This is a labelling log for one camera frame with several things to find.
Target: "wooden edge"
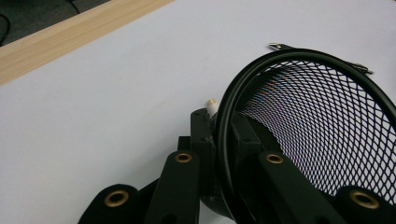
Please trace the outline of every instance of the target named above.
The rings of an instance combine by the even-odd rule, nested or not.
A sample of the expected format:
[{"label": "wooden edge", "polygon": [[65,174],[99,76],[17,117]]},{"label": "wooden edge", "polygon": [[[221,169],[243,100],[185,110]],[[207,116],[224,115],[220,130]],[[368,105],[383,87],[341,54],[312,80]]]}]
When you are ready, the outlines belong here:
[{"label": "wooden edge", "polygon": [[0,85],[174,0],[112,0],[0,48]]}]

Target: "black plastic mount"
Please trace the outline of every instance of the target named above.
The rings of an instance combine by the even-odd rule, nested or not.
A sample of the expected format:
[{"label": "black plastic mount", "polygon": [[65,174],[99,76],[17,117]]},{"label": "black plastic mount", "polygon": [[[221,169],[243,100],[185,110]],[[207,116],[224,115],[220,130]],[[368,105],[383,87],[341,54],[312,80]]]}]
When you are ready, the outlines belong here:
[{"label": "black plastic mount", "polygon": [[[158,180],[141,190],[102,190],[79,224],[197,224],[200,198],[216,198],[205,204],[228,217],[219,212],[227,207],[213,191],[219,161],[211,121],[206,109],[191,113],[191,136],[179,137]],[[369,190],[350,186],[335,197],[322,194],[256,120],[235,113],[230,135],[235,179],[255,223],[396,223],[395,206]]]}]

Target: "white surface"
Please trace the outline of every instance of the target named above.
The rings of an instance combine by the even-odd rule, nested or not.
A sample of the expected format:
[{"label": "white surface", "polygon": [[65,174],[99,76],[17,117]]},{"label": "white surface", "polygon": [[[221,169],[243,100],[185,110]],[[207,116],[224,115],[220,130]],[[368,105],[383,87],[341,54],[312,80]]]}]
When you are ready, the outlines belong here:
[{"label": "white surface", "polygon": [[391,0],[178,0],[0,86],[0,223],[77,223],[101,189],[147,185],[270,42],[362,63],[396,102],[395,21]]}]

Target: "mesh cylinder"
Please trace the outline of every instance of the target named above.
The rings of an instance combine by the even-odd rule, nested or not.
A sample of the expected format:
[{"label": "mesh cylinder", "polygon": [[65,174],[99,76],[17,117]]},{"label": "mesh cylinder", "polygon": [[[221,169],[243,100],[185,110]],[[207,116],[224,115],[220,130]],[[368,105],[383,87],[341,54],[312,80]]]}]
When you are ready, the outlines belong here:
[{"label": "mesh cylinder", "polygon": [[396,204],[394,105],[380,105],[370,82],[309,58],[278,62],[251,80],[237,110],[267,127],[317,189],[358,186]]}]

